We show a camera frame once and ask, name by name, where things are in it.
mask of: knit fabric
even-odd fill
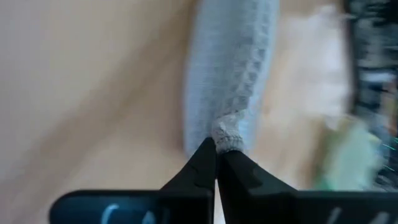
[[[184,99],[184,148],[212,137],[218,152],[247,152],[269,71],[278,0],[203,0]]]

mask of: wooden surface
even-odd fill
[[[37,1],[52,15],[47,18],[51,22],[39,21],[46,23],[46,32],[54,33],[43,44],[59,44],[58,48],[51,45],[52,54],[41,55],[51,61],[45,65],[59,70],[82,68],[64,74],[65,80],[73,79],[60,82],[68,89],[51,93],[76,94],[78,100],[76,106],[65,107],[65,116],[54,120],[55,125],[26,150],[16,153],[2,148],[0,156],[8,158],[12,168],[7,167],[0,183],[1,223],[45,223],[50,204],[75,189],[158,189],[186,162],[182,71],[196,2],[94,1],[96,6],[92,6],[80,1]],[[329,7],[315,10],[325,4]],[[281,0],[276,53],[251,155],[265,169],[301,189],[310,186],[325,117],[344,112],[349,95],[344,23],[337,19],[333,5]],[[13,13],[28,10],[21,1],[9,1],[8,6]],[[72,42],[62,42],[71,30],[77,36],[74,47],[68,46]],[[92,32],[96,33],[90,38],[77,35]],[[105,47],[108,56],[99,56]],[[81,75],[72,77],[73,72]],[[90,72],[104,75],[91,79],[85,76]],[[81,84],[81,89],[89,91],[75,93],[79,87],[74,85],[82,82],[87,84]],[[60,99],[54,98],[51,104],[68,103]],[[218,200],[217,223],[222,223],[220,211]]]

